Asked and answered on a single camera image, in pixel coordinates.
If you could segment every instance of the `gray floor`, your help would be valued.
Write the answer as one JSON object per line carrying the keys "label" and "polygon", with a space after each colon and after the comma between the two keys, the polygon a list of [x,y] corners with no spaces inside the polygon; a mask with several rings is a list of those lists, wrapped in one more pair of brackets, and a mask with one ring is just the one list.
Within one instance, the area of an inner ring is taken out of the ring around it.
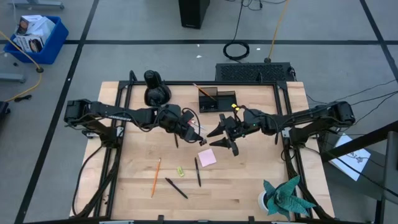
{"label": "gray floor", "polygon": [[[93,0],[64,1],[63,11],[53,9],[17,9],[22,14],[60,16],[68,28],[69,40],[80,39]],[[396,8],[398,2],[367,0],[369,8],[386,40],[398,40]],[[262,11],[242,12],[237,39],[271,39],[283,4],[264,4]],[[212,0],[202,29],[180,26],[177,0],[100,0],[88,40],[174,40],[230,39],[239,13],[238,2]],[[0,0],[0,29],[12,33],[12,8]],[[292,0],[287,9],[278,39],[284,40],[377,40],[359,1]],[[11,103],[12,113],[0,129],[0,217],[12,223],[22,201],[44,137],[49,128],[62,86],[77,45],[64,45],[53,65],[44,65],[42,84],[32,93],[33,99]],[[251,45],[246,62],[261,62],[270,45]],[[101,82],[126,80],[134,70],[138,79],[143,73],[157,70],[166,80],[214,80],[215,64],[228,63],[223,45],[85,45],[78,62],[67,100],[98,97]],[[398,59],[398,46],[389,50]],[[241,49],[231,48],[238,54]],[[331,101],[378,83],[394,79],[387,60],[378,45],[276,45],[273,62],[290,62],[303,81],[307,93],[316,100]],[[23,73],[27,82],[0,83],[0,99],[6,99],[33,85],[38,76],[33,65],[19,63],[12,55],[0,56],[0,72]],[[376,88],[349,98],[351,103],[383,95],[397,89],[397,83]],[[354,107],[362,117],[380,100]],[[367,133],[395,121],[391,108],[398,106],[392,97],[378,110],[348,131]],[[55,129],[25,221],[67,218],[86,139],[72,129],[64,128],[63,113]],[[371,149],[384,153],[385,144]],[[363,222],[374,218],[376,201],[358,195],[333,182],[328,183],[336,216],[342,220]]]}

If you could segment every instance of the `white pot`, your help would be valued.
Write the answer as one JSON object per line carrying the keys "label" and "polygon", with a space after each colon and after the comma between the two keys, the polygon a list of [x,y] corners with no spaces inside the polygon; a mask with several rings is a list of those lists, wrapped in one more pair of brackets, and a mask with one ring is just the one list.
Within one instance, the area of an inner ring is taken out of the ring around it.
{"label": "white pot", "polygon": [[258,203],[259,206],[262,210],[264,210],[265,212],[268,212],[268,208],[266,207],[266,205],[264,204],[264,196],[266,195],[266,191],[263,191],[259,194],[259,198],[258,198]]}

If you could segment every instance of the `pen holder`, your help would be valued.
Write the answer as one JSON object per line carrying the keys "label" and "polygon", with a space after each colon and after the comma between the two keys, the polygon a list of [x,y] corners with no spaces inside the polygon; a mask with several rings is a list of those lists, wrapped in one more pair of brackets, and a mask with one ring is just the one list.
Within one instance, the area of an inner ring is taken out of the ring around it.
{"label": "pen holder", "polygon": [[218,91],[217,87],[202,88],[211,97],[201,91],[199,94],[199,112],[227,112],[233,111],[232,104],[236,104],[235,91]]}

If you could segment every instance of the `green plant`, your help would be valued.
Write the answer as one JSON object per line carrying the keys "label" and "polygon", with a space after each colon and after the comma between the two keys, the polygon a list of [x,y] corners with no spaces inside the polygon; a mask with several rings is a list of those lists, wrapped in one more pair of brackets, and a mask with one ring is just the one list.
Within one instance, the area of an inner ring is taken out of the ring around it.
{"label": "green plant", "polygon": [[299,181],[300,176],[297,175],[288,182],[280,184],[275,189],[268,181],[264,180],[268,215],[279,212],[280,214],[286,216],[289,221],[289,212],[301,213],[308,216],[308,213],[305,209],[315,207],[316,205],[292,195]]}

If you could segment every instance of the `pink sticky note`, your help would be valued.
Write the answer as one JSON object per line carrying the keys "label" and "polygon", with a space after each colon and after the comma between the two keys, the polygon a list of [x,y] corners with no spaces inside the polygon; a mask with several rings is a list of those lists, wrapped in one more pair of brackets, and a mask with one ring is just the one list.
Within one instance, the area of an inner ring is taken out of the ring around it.
{"label": "pink sticky note", "polygon": [[212,149],[207,149],[198,153],[201,166],[205,167],[217,162]]}

